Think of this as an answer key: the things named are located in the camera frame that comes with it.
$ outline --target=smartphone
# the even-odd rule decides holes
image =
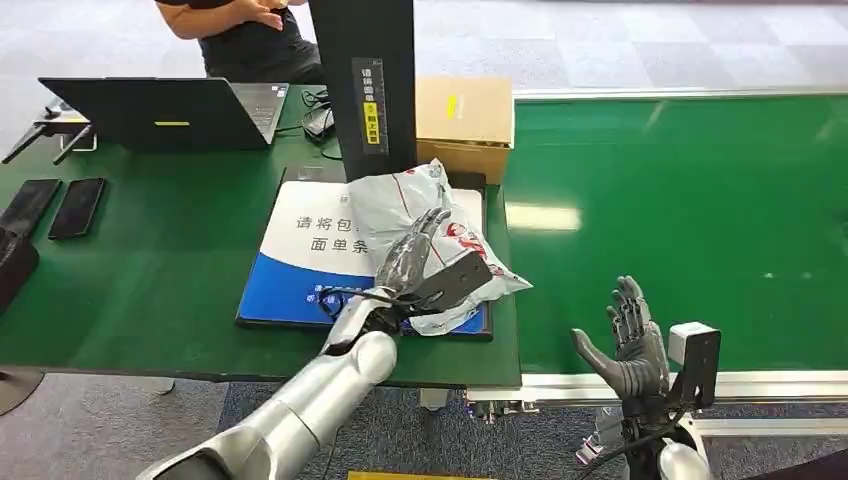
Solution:
[[[0,215],[0,227],[29,237],[61,185],[62,181],[55,178],[25,181]]]
[[[53,219],[53,225],[47,232],[47,238],[63,240],[87,234],[105,186],[106,179],[103,178],[71,182]]]

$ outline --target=yellow tape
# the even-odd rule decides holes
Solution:
[[[365,141],[369,145],[379,145],[380,123],[377,120],[377,104],[375,102],[363,102],[362,111],[365,112]]]
[[[157,127],[190,127],[189,122],[153,122]]]
[[[448,118],[453,120],[453,117],[456,115],[456,95],[448,96]]]

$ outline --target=person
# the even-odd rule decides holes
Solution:
[[[197,39],[206,74],[238,83],[324,84],[318,46],[289,5],[307,0],[156,0],[176,36]]]

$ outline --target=white plastic mailer bag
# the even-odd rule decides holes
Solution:
[[[350,183],[353,216],[359,225],[359,234],[369,246],[369,258],[375,271],[386,259],[392,243],[401,238],[418,217],[430,208],[441,206],[451,214],[433,237],[424,276],[434,275],[469,251],[477,252],[492,272],[492,279],[459,306],[444,313],[412,318],[412,327],[421,335],[444,335],[465,323],[481,302],[532,287],[498,260],[480,227],[475,225],[480,219],[470,218],[455,201],[459,193],[462,192],[451,190],[444,167],[438,160],[403,173],[364,177]]]

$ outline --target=laptop keyboard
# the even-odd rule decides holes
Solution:
[[[262,134],[274,131],[275,117],[278,116],[287,93],[288,85],[275,85],[276,90],[272,89],[271,84],[231,84],[244,110]]]
[[[257,105],[247,111],[247,114],[250,115],[253,123],[255,123],[257,128],[259,128],[259,131],[263,133],[271,128],[271,123],[274,121],[275,113],[277,113],[277,107],[261,105]]]

